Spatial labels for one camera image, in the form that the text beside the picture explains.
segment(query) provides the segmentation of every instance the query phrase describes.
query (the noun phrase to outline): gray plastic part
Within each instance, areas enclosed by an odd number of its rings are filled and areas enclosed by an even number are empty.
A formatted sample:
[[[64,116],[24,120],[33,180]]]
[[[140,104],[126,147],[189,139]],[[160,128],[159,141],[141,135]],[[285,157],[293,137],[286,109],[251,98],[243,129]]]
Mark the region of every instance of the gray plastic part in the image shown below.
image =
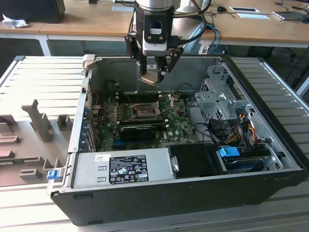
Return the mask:
[[[72,130],[72,122],[69,115],[59,115],[57,124],[60,131]]]
[[[0,134],[12,133],[10,126],[6,122],[0,122]]]
[[[42,174],[38,171],[38,169],[33,168],[20,170],[19,176],[23,180],[33,180],[40,179],[42,177]]]
[[[42,113],[41,116],[43,123],[47,126],[48,129],[50,129],[52,125],[50,124],[50,121],[48,120],[46,113]],[[34,131],[38,131],[33,122],[30,122],[30,125],[32,126]]]
[[[59,159],[56,159],[56,161],[55,161],[55,166],[54,166],[54,167],[51,165],[51,163],[49,162],[49,160],[46,159],[46,160],[44,161],[43,171],[47,174],[49,171],[53,170],[54,168],[62,168],[62,167],[63,167],[63,166],[62,166],[62,164],[61,164],[61,162],[60,162]]]
[[[18,136],[3,136],[0,138],[0,144],[17,144],[20,142],[20,139]]]
[[[0,160],[3,159],[12,159],[14,158],[15,154],[13,151],[0,151]]]
[[[52,135],[49,133],[48,125],[42,120],[42,116],[38,111],[38,101],[35,99],[31,105],[22,105],[21,108],[29,114],[43,142],[49,142],[52,139]]]
[[[36,159],[25,160],[25,164],[27,166],[43,166],[44,160],[41,156],[37,157]]]
[[[55,161],[55,168],[62,168],[63,165],[61,164],[60,160],[59,159],[56,159]]]
[[[17,124],[12,115],[0,115],[0,122],[6,122],[9,126]]]

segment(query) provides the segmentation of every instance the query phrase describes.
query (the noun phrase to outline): paper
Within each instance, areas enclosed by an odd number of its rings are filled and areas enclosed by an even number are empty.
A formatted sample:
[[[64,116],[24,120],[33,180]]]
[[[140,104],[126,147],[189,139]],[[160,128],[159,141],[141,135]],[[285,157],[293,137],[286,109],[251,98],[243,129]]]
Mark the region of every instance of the paper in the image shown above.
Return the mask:
[[[3,15],[2,23],[4,23],[7,27],[13,29],[29,26],[29,24],[27,24],[26,21],[23,19],[11,19],[6,17],[5,15]]]
[[[237,13],[241,18],[255,18],[255,19],[269,19],[264,14],[245,14],[245,13]]]

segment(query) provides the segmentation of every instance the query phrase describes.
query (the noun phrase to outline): black side panel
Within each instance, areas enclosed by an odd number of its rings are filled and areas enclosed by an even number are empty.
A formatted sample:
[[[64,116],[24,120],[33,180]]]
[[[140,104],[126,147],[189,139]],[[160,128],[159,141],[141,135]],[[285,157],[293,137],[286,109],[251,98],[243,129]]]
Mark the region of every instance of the black side panel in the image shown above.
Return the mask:
[[[51,198],[74,225],[85,226],[259,204],[278,190],[296,186],[307,177],[305,171],[294,171],[74,194],[57,193]]]
[[[241,70],[237,67],[237,65],[233,62],[230,56],[223,56],[224,62],[227,63],[233,75],[237,78],[240,85],[244,88],[252,102],[255,104],[257,110],[261,113],[262,117],[266,120],[266,122],[270,125],[272,130],[278,136],[280,141],[283,143],[288,152],[295,159],[297,164],[306,170],[309,170],[309,159],[304,154],[304,152],[300,149],[300,147],[296,144],[294,139],[290,136],[288,131],[284,128],[284,126],[279,122],[273,112],[269,109],[266,103],[263,101],[261,96],[256,92],[248,79],[244,76]]]

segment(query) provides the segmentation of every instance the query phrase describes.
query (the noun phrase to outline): open computer chassis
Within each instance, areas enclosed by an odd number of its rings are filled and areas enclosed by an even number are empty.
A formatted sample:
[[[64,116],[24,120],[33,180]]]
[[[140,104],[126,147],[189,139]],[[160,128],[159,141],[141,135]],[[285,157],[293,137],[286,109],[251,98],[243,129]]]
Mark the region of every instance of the open computer chassis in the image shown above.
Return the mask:
[[[309,176],[230,57],[183,57],[159,88],[141,88],[135,68],[112,57],[88,67],[63,186],[51,194],[73,224],[259,204]]]

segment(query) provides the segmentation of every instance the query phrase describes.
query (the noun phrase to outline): sticker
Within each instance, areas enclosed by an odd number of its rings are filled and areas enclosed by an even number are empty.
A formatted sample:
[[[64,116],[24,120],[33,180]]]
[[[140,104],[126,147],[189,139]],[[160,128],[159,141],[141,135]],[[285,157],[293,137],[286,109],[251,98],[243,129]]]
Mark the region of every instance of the sticker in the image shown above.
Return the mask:
[[[96,155],[95,156],[95,162],[108,161],[110,159],[110,157],[111,157],[110,154]]]
[[[162,33],[162,29],[150,28],[150,34],[160,35]]]
[[[146,156],[110,157],[109,182],[125,184],[149,181]]]
[[[156,69],[156,64],[147,64],[147,69],[148,70]]]

